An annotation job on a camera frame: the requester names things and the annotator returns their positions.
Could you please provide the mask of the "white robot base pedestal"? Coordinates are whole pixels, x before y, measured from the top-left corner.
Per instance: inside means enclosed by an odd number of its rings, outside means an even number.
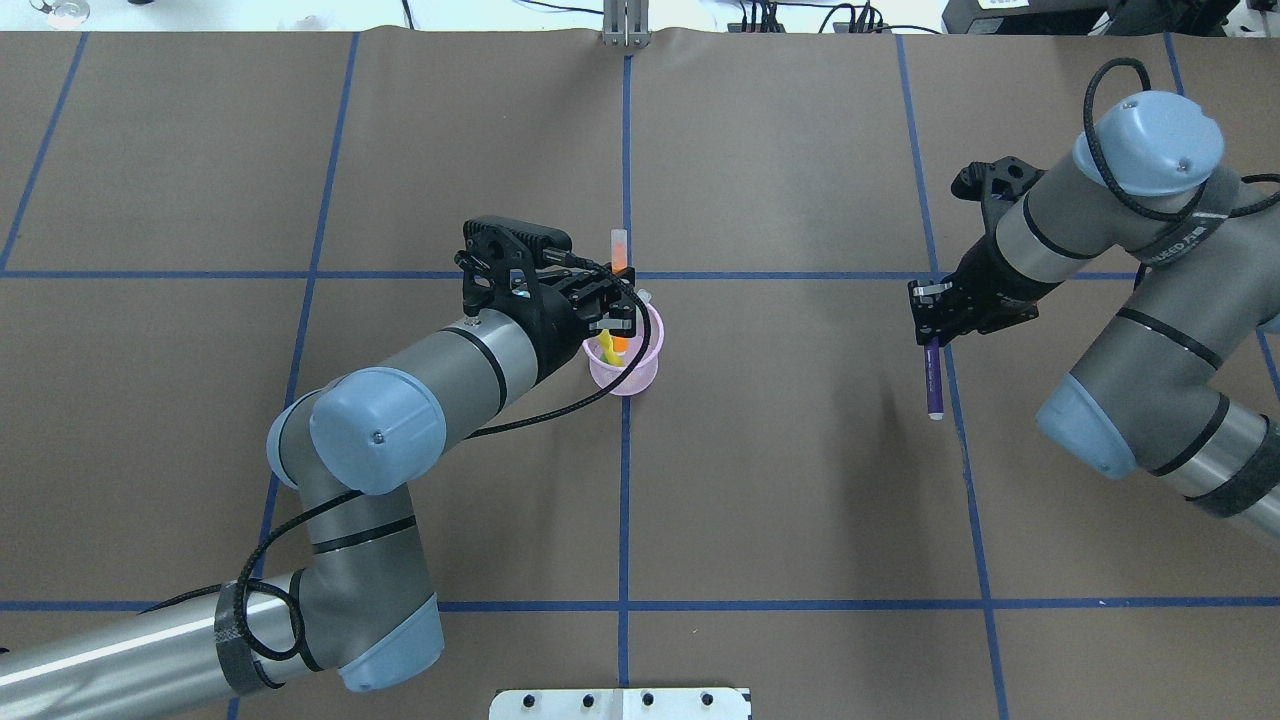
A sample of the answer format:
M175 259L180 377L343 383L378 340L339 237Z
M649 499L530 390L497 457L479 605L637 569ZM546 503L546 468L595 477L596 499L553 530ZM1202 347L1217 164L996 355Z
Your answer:
M753 719L750 691L732 687L509 689L489 719Z

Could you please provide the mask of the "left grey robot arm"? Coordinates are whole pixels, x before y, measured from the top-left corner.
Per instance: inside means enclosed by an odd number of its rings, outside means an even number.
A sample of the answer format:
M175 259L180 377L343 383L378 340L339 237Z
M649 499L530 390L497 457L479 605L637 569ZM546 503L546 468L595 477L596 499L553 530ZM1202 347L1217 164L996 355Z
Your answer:
M463 274L463 316L303 395L268 457L303 511L237 577L3 660L5 719L159 719L337 670L352 692L430 667L444 638L408 486L600 331L649 331L634 270L556 260Z

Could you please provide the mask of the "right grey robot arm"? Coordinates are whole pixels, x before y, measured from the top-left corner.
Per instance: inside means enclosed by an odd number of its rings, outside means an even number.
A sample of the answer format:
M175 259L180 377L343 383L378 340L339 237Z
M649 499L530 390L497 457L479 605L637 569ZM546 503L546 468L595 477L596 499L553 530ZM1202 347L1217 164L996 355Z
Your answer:
M1212 387L1257 331L1277 331L1277 196L1222 160L1219 124L1143 88L1097 113L1048 170L1016 158L960 170L983 236L938 281L913 281L919 345L1029 322L1039 301L1112 247L1135 284L1037 413L1039 430L1103 477L1146 471L1193 509L1277 543L1277 419Z

